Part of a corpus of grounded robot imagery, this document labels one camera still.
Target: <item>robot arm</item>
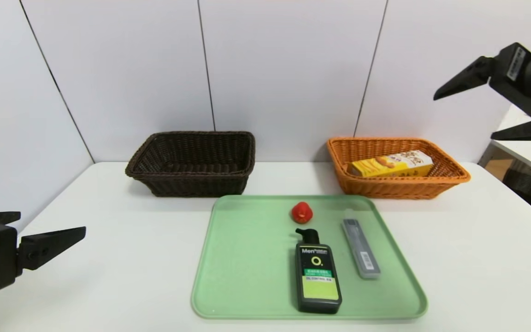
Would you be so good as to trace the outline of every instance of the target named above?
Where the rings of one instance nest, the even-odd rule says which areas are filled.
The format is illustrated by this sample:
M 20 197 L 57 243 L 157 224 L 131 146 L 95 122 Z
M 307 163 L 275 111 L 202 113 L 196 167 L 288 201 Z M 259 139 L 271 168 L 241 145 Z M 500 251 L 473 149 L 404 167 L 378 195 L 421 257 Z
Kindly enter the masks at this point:
M 0 212 L 0 290 L 13 284 L 23 269 L 38 269 L 85 237 L 85 227 L 52 231 L 23 236 L 16 248 L 18 231 L 6 225 L 20 216 L 20 212 Z

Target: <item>white wall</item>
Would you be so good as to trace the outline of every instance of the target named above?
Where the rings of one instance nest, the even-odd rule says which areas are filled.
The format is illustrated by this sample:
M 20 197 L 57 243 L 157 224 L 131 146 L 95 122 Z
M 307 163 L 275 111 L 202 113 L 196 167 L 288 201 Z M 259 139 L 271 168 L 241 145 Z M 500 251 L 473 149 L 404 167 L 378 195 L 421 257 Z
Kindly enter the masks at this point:
M 0 0 L 0 211 L 23 229 L 92 164 L 17 0 Z
M 509 101 L 488 86 L 433 101 L 481 55 L 531 50 L 531 0 L 390 0 L 357 136 L 415 136 L 476 162 Z
M 96 162 L 151 134 L 213 130 L 196 0 L 24 0 Z
M 386 0 L 201 0 L 217 130 L 257 160 L 322 160 L 354 134 Z

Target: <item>barcode sticker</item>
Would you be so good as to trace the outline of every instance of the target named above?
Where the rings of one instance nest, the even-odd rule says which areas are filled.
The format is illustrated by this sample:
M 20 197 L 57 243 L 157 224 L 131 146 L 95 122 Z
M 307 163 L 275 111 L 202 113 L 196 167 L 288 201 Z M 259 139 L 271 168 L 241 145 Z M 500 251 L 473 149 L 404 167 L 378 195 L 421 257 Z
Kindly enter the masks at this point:
M 364 261 L 364 266 L 366 267 L 366 269 L 373 270 L 374 265 L 372 264 L 369 254 L 365 251 L 360 251 L 360 256 L 362 256 L 362 260 Z
M 525 51 L 522 49 L 522 47 L 518 47 L 515 54 L 513 55 L 512 63 L 509 66 L 509 69 L 507 70 L 507 77 L 509 77 L 512 81 L 518 79 L 518 75 L 520 73 L 520 69 L 522 69 L 524 59 Z

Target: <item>red toy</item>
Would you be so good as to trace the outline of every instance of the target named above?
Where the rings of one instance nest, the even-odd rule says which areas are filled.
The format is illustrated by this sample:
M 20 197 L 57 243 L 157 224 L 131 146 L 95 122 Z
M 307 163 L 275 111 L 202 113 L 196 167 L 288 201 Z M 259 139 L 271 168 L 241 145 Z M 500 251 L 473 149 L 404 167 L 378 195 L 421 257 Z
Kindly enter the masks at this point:
M 299 224 L 306 224 L 312 217 L 313 211 L 306 202 L 300 202 L 292 208 L 292 219 Z

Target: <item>yellow snack box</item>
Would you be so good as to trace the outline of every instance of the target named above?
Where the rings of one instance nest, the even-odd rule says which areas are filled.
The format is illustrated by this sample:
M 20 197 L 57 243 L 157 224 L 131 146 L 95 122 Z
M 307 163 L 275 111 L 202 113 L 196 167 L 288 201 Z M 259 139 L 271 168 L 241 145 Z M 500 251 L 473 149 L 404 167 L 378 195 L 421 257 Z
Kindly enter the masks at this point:
M 424 177 L 432 166 L 430 156 L 413 150 L 351 162 L 348 172 L 358 177 Z

